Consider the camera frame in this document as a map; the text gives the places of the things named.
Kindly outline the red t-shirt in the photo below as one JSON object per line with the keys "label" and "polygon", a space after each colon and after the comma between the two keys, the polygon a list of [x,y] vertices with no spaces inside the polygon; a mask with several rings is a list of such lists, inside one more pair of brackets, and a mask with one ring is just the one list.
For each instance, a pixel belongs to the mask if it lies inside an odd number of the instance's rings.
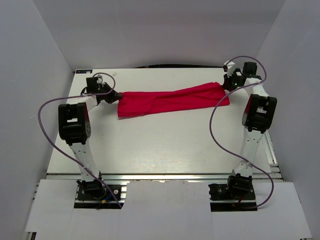
{"label": "red t-shirt", "polygon": [[127,91],[119,100],[119,118],[134,118],[152,114],[212,108],[221,101],[220,106],[228,106],[229,98],[217,82],[175,91]]}

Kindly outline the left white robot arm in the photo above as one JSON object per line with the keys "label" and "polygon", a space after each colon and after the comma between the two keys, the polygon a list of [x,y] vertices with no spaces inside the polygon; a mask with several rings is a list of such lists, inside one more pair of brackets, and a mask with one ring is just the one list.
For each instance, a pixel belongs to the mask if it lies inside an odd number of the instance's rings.
{"label": "left white robot arm", "polygon": [[77,183],[86,194],[96,200],[105,196],[106,187],[101,183],[101,172],[95,164],[90,148],[92,129],[89,111],[102,101],[112,104],[123,97],[104,82],[103,75],[103,72],[98,72],[86,78],[86,87],[82,90],[81,97],[72,103],[58,106],[59,136],[72,150],[81,173],[81,180]]}

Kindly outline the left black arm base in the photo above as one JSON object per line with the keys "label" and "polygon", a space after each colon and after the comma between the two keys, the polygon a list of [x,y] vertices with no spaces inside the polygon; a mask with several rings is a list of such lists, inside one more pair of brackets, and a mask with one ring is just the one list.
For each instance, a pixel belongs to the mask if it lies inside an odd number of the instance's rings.
{"label": "left black arm base", "polygon": [[123,186],[77,180],[77,190],[73,207],[75,209],[118,210],[124,205]]}

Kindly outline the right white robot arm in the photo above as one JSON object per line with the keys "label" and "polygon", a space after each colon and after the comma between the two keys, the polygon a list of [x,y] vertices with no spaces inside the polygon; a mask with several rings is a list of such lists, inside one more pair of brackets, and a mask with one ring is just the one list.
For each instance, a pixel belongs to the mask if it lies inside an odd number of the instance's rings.
{"label": "right white robot arm", "polygon": [[226,195],[236,200],[252,189],[252,164],[263,135],[271,127],[278,100],[265,91],[262,78],[257,75],[255,62],[245,62],[243,68],[237,68],[234,62],[227,61],[223,70],[224,90],[231,92],[244,87],[248,94],[248,102],[242,115],[243,140],[240,156],[244,159],[233,168],[225,187]]}

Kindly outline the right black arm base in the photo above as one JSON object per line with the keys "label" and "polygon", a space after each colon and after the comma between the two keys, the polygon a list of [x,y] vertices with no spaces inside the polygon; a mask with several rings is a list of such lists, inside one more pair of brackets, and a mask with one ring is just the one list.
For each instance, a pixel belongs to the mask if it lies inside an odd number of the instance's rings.
{"label": "right black arm base", "polygon": [[209,187],[210,211],[215,212],[252,212],[257,211],[254,188],[246,193],[235,195],[227,191],[227,184],[212,183]]}

